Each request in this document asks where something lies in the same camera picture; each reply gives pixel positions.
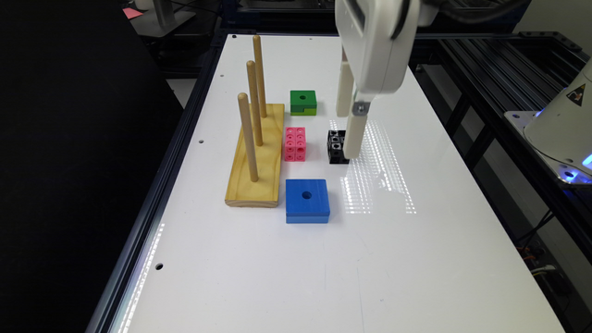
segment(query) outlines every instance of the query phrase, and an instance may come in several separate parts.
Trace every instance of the pink cube with dots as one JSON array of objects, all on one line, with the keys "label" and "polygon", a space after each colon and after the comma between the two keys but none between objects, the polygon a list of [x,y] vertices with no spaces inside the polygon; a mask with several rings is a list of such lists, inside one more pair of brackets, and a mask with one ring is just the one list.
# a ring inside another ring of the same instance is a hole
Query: pink cube with dots
[{"label": "pink cube with dots", "polygon": [[284,160],[286,162],[304,162],[306,160],[306,131],[304,128],[286,128],[284,139]]}]

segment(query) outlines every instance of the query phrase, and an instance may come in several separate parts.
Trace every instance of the white table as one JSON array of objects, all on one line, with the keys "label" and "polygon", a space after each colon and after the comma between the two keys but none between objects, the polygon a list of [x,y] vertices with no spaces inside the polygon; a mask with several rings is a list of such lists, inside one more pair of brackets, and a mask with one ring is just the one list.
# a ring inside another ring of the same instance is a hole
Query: white table
[{"label": "white table", "polygon": [[[316,91],[317,116],[284,124],[306,127],[306,162],[282,162],[277,208],[224,204],[253,59],[252,36],[228,38],[114,331],[563,331],[410,71],[373,103],[361,157],[330,165],[339,39],[262,41],[268,103]],[[308,178],[327,180],[329,223],[287,225],[285,179]]]}]

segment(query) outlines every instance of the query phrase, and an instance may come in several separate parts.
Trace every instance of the blue square block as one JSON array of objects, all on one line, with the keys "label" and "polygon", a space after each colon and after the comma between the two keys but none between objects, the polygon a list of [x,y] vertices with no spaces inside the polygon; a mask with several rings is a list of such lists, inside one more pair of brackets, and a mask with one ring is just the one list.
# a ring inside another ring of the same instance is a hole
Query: blue square block
[{"label": "blue square block", "polygon": [[324,179],[286,179],[287,223],[327,223],[330,213]]}]

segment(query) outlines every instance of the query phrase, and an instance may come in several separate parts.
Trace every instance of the green block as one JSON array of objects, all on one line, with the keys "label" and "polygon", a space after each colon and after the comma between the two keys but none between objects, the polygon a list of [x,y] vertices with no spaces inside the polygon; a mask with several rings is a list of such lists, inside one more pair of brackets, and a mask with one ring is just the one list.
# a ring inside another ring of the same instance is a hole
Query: green block
[{"label": "green block", "polygon": [[290,91],[292,116],[316,116],[315,91]]}]

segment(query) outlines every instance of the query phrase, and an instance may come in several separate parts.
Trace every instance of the black background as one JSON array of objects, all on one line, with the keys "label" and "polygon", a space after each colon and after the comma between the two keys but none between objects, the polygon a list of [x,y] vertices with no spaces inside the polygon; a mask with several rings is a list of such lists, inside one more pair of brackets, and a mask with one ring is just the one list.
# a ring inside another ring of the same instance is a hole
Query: black background
[{"label": "black background", "polygon": [[81,332],[182,108],[115,0],[0,3],[0,330]]}]

